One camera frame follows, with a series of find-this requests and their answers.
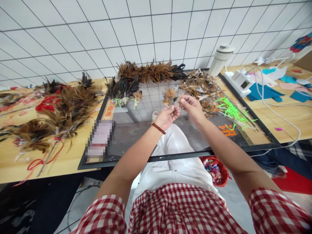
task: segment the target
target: hand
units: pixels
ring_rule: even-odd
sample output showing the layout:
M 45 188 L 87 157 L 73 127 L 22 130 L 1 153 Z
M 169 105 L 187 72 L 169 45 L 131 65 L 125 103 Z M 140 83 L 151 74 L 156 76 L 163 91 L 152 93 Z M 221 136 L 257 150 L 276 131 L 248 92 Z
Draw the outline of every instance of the hand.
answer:
M 181 109 L 188 112 L 189 118 L 193 124 L 199 124 L 206 119 L 202 112 L 202 105 L 196 98 L 189 95 L 183 95 L 181 96 L 179 103 Z
M 180 116 L 180 112 L 181 110 L 177 106 L 171 105 L 170 107 L 166 107 L 159 112 L 155 124 L 166 131 L 172 122 Z

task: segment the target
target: basket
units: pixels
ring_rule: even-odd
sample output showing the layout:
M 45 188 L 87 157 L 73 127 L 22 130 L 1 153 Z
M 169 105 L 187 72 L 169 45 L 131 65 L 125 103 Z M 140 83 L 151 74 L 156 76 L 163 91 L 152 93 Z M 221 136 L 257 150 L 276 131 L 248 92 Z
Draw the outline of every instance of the basket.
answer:
M 217 187 L 224 187 L 227 184 L 227 181 L 229 178 L 227 168 L 216 158 L 215 155 L 200 157 L 200 159 L 204 166 L 206 165 L 206 163 L 208 163 L 208 160 L 212 160 L 214 163 L 218 165 L 220 174 L 221 174 L 221 180 L 217 183 L 213 182 L 213 184 L 214 186 L 217 186 Z

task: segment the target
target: table frame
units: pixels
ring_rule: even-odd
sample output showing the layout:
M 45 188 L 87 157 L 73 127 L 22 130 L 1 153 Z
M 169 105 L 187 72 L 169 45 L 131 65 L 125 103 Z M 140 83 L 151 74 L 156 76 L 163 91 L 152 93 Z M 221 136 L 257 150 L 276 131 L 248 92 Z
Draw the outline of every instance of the table frame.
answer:
M 255 114 L 255 112 L 252 110 L 252 108 L 249 107 L 249 105 L 244 101 L 244 99 L 239 95 L 239 93 L 232 87 L 232 85 L 227 81 L 227 79 L 221 73 L 219 73 L 219 77 L 226 84 L 226 86 L 230 89 L 230 91 L 234 94 L 234 96 L 237 98 L 237 100 L 242 104 L 242 106 L 244 106 L 248 110 L 248 113 L 253 117 L 253 119 L 258 119 L 258 120 L 256 120 L 257 124 L 260 126 L 260 128 L 264 131 L 264 133 L 268 136 L 268 138 L 272 142 L 269 144 L 242 146 L 241 148 L 245 152 L 281 148 L 282 146 L 280 145 L 279 141 L 274 137 L 274 135 L 271 133 L 271 131 L 263 124 L 263 122 L 258 118 L 258 116 Z M 101 106 L 101 109 L 100 109 L 98 117 L 97 117 L 97 121 L 99 121 L 102 118 L 102 115 L 104 113 L 107 101 L 108 101 L 108 96 L 105 95 L 103 104 Z M 80 163 L 78 166 L 78 170 L 115 166 L 117 164 L 117 162 L 119 161 L 119 160 L 115 160 L 115 161 L 109 161 L 109 162 L 86 163 L 85 153 L 86 153 L 87 147 L 85 148 L 85 151 L 81 157 L 81 160 L 80 160 Z M 109 148 L 109 146 L 107 146 L 105 149 L 105 154 L 103 155 L 104 157 L 108 156 L 108 154 L 107 154 L 108 148 Z M 202 156 L 207 156 L 208 154 L 214 155 L 214 152 L 210 147 L 203 149 L 202 151 L 197 151 L 197 152 L 161 155 L 159 157 L 154 156 L 154 157 L 150 157 L 148 159 L 148 162 L 202 157 Z

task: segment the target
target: plaid fabric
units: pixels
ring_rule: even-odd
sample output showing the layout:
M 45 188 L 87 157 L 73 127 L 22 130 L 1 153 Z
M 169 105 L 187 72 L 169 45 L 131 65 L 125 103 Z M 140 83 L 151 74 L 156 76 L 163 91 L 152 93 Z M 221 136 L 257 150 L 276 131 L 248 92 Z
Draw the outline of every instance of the plaid fabric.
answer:
M 306 157 L 312 157 L 312 139 L 300 140 L 293 146 L 286 148 L 294 155 L 307 161 Z
M 301 233 L 311 216 L 273 190 L 252 191 L 249 206 L 256 233 Z M 215 193 L 189 184 L 146 190 L 134 202 L 129 233 L 246 233 Z M 126 233 L 124 204 L 115 195 L 93 202 L 72 234 Z

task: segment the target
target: white pants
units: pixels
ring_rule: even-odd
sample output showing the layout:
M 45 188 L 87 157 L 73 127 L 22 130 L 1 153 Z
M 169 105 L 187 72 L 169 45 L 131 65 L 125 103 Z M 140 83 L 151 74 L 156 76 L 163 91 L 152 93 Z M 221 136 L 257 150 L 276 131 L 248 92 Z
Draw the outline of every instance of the white pants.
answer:
M 194 150 L 181 129 L 172 124 L 157 143 L 152 156 L 187 152 L 194 152 Z M 155 191 L 169 183 L 196 185 L 222 198 L 213 186 L 211 175 L 206 171 L 201 160 L 196 157 L 147 163 L 134 192 L 133 201 L 145 190 Z

